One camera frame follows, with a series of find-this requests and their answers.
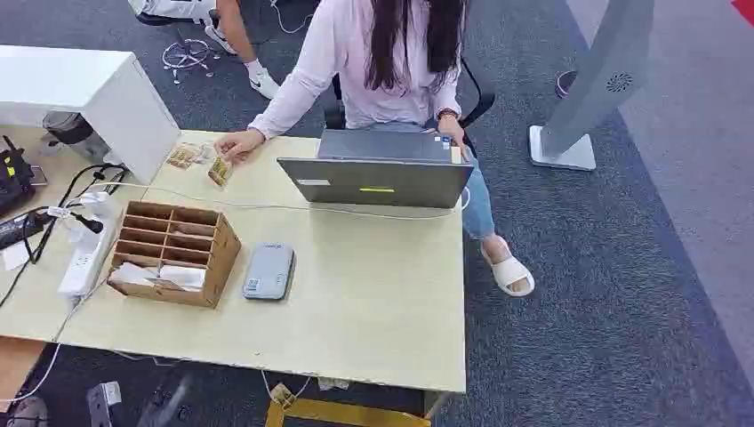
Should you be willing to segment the person's left hand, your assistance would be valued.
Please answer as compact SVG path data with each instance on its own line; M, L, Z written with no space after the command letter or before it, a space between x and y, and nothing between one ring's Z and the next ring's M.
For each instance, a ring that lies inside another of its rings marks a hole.
M442 134L450 135L454 144L459 147L462 158L469 162L467 144L464 142L465 131L453 111L446 111L438 116L437 130Z

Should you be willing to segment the person's right hand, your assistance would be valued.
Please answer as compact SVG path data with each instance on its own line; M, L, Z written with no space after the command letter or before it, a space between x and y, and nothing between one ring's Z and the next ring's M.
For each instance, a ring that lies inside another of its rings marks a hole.
M252 152L266 141L266 137L257 129L226 133L215 143L217 154L226 162L243 163Z

